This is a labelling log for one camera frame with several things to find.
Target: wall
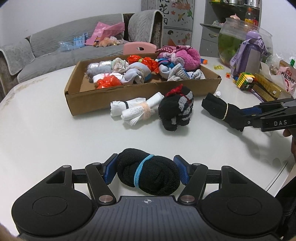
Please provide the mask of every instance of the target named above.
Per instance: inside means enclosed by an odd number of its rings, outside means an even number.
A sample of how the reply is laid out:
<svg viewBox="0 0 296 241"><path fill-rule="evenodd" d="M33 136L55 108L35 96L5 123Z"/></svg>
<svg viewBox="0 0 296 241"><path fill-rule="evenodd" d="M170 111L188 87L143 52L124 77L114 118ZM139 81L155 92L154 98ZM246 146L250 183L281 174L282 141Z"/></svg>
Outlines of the wall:
<svg viewBox="0 0 296 241"><path fill-rule="evenodd" d="M296 9L286 0L262 0L261 27L270 32L275 51L295 52Z"/></svg>
<svg viewBox="0 0 296 241"><path fill-rule="evenodd" d="M55 25L141 11L141 0L8 0L0 8L0 46Z"/></svg>
<svg viewBox="0 0 296 241"><path fill-rule="evenodd" d="M202 38L202 26L200 23L203 23L205 18L205 1L209 0L195 0L191 46L197 50L200 49Z"/></svg>

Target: table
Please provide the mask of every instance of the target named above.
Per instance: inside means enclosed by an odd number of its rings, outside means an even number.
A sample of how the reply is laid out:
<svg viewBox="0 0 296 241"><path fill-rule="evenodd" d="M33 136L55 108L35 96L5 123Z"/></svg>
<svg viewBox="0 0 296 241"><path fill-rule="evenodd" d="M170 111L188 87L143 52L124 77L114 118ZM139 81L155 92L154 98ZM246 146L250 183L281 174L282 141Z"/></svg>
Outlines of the table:
<svg viewBox="0 0 296 241"><path fill-rule="evenodd" d="M216 58L205 58L209 69L221 64ZM125 148L171 159L179 154L189 163L200 162L210 169L230 165L271 195L276 195L292 169L291 139L284 138L282 131L262 133L247 127L241 133L231 129L201 107L203 97L194 98L190 124L175 132L166 131L157 115L133 128L123 125L120 118L112 119L109 110L73 117L63 93L73 69L21 83L0 103L0 222L13 234L18 232L11 207L20 195L62 165L84 168ZM239 108L259 104L254 95L241 92L225 77L228 68L215 72L222 77L218 90L223 100ZM125 186L117 176L109 187L117 199L147 195ZM75 188L89 196L86 184ZM182 189L180 185L174 195ZM217 189L218 185L208 185L205 195Z"/></svg>

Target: glass fish bowl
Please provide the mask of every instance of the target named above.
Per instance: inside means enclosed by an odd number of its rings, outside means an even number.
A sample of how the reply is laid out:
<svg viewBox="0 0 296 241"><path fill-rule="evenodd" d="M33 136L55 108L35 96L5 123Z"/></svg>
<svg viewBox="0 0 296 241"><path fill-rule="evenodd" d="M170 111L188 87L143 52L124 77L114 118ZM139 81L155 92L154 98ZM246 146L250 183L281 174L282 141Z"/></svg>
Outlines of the glass fish bowl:
<svg viewBox="0 0 296 241"><path fill-rule="evenodd" d="M257 31L268 49L268 56L273 54L272 35L255 25L234 18L227 18L223 24L218 37L218 51L221 61L230 66L229 62L237 52L240 44L246 40L249 31Z"/></svg>

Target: human hand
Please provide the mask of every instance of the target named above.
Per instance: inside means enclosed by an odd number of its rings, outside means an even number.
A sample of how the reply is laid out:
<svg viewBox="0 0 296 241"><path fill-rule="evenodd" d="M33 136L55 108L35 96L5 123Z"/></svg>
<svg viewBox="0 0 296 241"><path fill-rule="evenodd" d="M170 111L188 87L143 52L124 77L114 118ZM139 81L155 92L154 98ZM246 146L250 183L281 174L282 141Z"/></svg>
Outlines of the human hand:
<svg viewBox="0 0 296 241"><path fill-rule="evenodd" d="M283 136L284 137L289 137L290 135L291 135L291 132L288 129L285 129L284 132L283 132ZM294 137L292 138L291 152L292 152L292 154L294 156L294 159L296 160L296 140L295 140Z"/></svg>

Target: metal bolt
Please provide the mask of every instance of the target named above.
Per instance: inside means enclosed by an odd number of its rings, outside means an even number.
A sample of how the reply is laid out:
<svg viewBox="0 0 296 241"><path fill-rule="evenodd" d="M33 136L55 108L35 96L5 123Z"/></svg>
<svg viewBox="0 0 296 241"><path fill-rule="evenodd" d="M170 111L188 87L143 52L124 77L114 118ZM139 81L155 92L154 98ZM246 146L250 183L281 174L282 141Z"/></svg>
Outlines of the metal bolt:
<svg viewBox="0 0 296 241"><path fill-rule="evenodd" d="M181 201L183 202L193 202L195 200L195 198L191 195L183 195L182 197L180 197Z"/></svg>
<svg viewBox="0 0 296 241"><path fill-rule="evenodd" d="M107 203L107 202L111 202L113 200L113 197L110 195L102 195L99 197L99 200L101 202Z"/></svg>

